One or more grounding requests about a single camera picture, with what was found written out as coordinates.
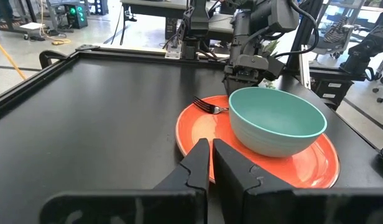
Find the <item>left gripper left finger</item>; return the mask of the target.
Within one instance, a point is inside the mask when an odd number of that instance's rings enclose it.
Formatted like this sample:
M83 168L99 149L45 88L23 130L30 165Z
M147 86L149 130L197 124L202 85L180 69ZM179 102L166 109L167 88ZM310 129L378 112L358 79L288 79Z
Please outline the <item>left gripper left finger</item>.
M155 190L169 193L158 206L157 224L207 224L210 145L199 139Z

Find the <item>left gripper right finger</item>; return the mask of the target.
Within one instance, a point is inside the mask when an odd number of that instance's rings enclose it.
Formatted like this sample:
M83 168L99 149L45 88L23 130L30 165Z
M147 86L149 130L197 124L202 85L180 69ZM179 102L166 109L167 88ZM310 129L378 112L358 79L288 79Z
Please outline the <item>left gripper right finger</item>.
M213 140L213 166L225 224L290 224L293 187L221 139Z

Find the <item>metal fork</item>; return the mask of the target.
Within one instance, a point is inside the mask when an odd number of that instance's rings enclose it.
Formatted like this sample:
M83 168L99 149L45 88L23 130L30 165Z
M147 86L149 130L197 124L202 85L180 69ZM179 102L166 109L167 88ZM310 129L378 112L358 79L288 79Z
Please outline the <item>metal fork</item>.
M209 114L220 114L222 112L228 111L229 108L223 108L216 105L209 104L197 96L193 97L193 104L197 106L202 111Z

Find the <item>teal bowl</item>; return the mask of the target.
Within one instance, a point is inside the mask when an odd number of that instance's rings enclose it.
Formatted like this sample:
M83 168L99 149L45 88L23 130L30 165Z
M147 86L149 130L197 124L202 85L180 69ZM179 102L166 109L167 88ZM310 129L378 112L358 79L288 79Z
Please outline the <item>teal bowl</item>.
M248 149L269 157L290 157L304 151L328 126L312 103L282 90L247 87L228 98L229 122Z

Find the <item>orange ceramic plate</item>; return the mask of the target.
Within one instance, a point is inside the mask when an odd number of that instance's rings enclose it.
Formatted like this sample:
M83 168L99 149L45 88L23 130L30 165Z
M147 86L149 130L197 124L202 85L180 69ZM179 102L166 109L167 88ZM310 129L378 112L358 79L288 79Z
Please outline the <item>orange ceramic plate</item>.
M324 133L298 154L286 158L267 157L253 152L237 139L227 112L209 114L194 104L180 113L175 137L184 156L201 138L208 140L210 152L213 152L213 140L221 139L253 163L295 187L330 188L341 171L336 148Z

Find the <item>office chair with striped cloth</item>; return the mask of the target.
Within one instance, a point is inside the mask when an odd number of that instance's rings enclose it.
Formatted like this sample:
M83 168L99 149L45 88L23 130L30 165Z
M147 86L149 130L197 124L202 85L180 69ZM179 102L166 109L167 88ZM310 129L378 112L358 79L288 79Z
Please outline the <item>office chair with striped cloth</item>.
M330 25L324 36L319 36L319 41L315 49L314 58L318 62L319 55L329 54L330 57L338 59L346 50L353 31L359 30L360 25L350 24L349 17L342 16L338 22Z

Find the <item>grey work table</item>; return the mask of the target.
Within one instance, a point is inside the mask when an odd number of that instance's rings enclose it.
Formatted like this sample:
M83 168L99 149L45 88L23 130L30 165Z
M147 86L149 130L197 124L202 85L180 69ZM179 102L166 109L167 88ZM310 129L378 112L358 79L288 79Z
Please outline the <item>grey work table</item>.
M120 0L124 10L132 14L165 17L165 38L169 39L176 31L173 19L182 19L189 0L149 1L149 0ZM230 42L233 37L233 27L230 24L235 10L220 6L220 13L210 16L207 39Z

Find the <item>computer with green lights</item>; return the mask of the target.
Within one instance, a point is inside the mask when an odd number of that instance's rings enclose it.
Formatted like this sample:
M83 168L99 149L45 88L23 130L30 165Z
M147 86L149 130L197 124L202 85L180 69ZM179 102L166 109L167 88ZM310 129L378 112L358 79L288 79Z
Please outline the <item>computer with green lights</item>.
M69 28L82 29L88 25L87 10L83 4L65 4Z

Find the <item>white paper sheet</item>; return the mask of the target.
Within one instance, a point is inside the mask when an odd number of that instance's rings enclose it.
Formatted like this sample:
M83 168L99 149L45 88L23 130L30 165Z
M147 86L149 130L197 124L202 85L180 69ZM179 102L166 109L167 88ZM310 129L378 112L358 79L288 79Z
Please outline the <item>white paper sheet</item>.
M33 30L40 30L41 28L44 28L44 27L45 27L44 24L37 23L37 22L30 22L30 23L21 25L19 28L21 30L26 31L26 32L30 32L30 31L33 31Z

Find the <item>black wheeled cart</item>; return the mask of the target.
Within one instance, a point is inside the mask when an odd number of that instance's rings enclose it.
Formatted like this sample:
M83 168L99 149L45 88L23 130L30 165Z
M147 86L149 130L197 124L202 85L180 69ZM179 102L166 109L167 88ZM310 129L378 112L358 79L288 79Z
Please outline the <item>black wheeled cart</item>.
M31 31L26 32L19 27L30 22L37 22L32 2L31 0L9 0L9 2L10 1L14 2L15 7L20 8L20 19L11 19L4 13L4 22L0 21L0 31L22 34L24 40L29 40L32 37Z

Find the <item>person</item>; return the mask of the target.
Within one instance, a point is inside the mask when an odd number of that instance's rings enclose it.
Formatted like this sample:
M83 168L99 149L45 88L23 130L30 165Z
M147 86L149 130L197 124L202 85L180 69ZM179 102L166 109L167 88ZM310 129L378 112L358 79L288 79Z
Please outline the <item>person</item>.
M9 18L14 18L13 10L9 0L0 0L0 21L4 20L4 13L6 13Z

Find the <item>black upright frame post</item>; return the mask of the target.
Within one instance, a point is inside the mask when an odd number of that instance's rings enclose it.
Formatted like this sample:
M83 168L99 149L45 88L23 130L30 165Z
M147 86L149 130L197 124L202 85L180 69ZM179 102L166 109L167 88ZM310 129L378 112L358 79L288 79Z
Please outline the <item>black upright frame post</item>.
M323 0L304 0L299 8L309 13L314 19L318 18L320 9L322 7ZM311 33L313 30L312 21L302 17L302 20L298 26L297 33L295 35L291 51L300 50L301 45L307 45ZM290 55L287 60L286 68L291 72L297 72L299 70L298 55Z

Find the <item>white metal bracket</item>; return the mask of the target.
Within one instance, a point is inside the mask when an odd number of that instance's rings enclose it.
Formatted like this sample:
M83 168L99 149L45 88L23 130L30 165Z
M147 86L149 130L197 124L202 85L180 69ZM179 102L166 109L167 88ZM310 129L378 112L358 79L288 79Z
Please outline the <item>white metal bracket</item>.
M165 58L171 59L171 60L179 60L181 59L181 50L179 49L167 49L165 53Z

